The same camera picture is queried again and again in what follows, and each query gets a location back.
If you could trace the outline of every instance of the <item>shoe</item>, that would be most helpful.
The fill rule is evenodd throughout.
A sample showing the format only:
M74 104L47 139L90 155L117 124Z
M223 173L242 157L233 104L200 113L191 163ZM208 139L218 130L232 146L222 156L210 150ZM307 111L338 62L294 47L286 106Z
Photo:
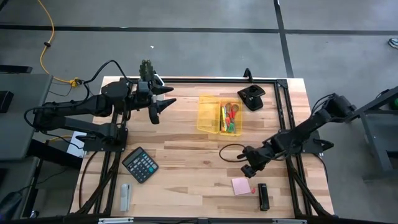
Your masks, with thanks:
M391 38L391 39L389 39L389 40L388 40L388 44L389 44L391 47L393 47L393 48L395 48L395 49L398 49L398 38Z

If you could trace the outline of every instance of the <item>calculator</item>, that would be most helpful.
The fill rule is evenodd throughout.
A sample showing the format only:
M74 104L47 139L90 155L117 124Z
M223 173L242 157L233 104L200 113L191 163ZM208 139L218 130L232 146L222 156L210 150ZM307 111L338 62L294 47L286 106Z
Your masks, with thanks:
M141 147L130 153L122 161L122 164L140 184L144 183L159 168L156 162Z

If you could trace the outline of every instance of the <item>yellow plastic container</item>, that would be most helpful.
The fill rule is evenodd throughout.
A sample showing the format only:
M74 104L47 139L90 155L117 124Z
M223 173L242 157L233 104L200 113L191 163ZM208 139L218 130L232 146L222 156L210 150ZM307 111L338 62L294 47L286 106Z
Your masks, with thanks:
M237 104L239 106L238 112L234 117L234 125L236 133L221 130L221 106L227 103ZM240 136L242 135L242 101L238 98L218 98L214 96L203 95L199 97L197 128L200 131L206 131L213 134L220 133L225 136Z

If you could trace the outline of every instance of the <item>wooden table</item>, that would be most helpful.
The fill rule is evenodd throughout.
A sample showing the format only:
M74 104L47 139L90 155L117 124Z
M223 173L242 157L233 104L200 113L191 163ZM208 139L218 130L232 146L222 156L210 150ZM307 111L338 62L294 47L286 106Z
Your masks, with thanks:
M120 77L104 77L103 84L118 81ZM304 81L288 79L289 92L296 124L306 120L310 114ZM144 184L138 184L123 165L114 193L112 216L129 217L229 217L229 218L290 218L294 217L292 198L285 162L272 161L262 172L249 179L250 186L258 183L268 186L271 209L259 210L258 190L254 194L234 196L231 179L243 177L240 167L244 162L229 163L218 157L221 147L229 143L260 146L261 142L279 129L273 85L261 84L266 91L262 97L264 107L259 111L243 109L243 134L240 137L220 136L197 130L198 99L202 94L238 98L237 91L248 84L168 83L174 91L165 98L177 101L162 112L160 124L150 123L147 110L133 111L127 124L129 137L123 160L132 150L141 146L159 164L160 169ZM283 92L280 91L285 109ZM109 123L111 117L95 117L94 123ZM235 159L240 147L229 147L223 156ZM82 170L90 154L85 156ZM98 185L104 153L99 152L89 164L83 183L83 203ZM333 213L328 184L322 163L313 155L303 154L303 165L307 184L314 196ZM120 212L120 186L132 184L130 211ZM72 212L78 209L78 188ZM304 211L301 190L297 191L300 208ZM106 205L108 189L104 191L101 212Z

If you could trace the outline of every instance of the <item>yellow cable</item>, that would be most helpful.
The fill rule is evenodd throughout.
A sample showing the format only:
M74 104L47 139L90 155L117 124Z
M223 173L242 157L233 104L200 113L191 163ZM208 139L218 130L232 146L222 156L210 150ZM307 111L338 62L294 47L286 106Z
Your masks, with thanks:
M50 13L49 13L48 10L45 8L45 6L44 6L43 3L41 2L41 0L37 0L37 1L38 1L39 4L42 6L42 8L44 9L45 13L47 14L47 16L49 17L49 20L50 20L50 22L51 22L51 28L52 28L51 37L50 37L49 41L47 41L48 45L51 45L51 41L52 41L52 39L54 38L54 33L55 33L54 23L53 23L53 21L52 21L52 18L51 18L51 16L50 16ZM44 70L47 74L50 75L50 72L47 71L47 69L45 69L44 64L43 64L43 57L44 57L44 54L45 54L45 52L47 51L47 49L48 49L48 46L45 45L45 46L44 46L44 49L43 49L43 51L42 51L42 54L40 55L40 65L42 66L43 70ZM79 78L74 78L74 79L72 79L72 80L63 80L63 79L61 79L61 78L54 77L54 79L55 79L55 80L58 80L58 81L60 81L60 82L69 83L69 84L71 84L72 87L77 87L77 86L78 86L78 82L77 82L77 81L78 81Z
M49 139L49 140L47 140L47 141L54 141L54 140L57 140L57 139L60 139L60 138L72 138L72 136L60 136L60 137L55 137L55 138L52 138L52 139Z

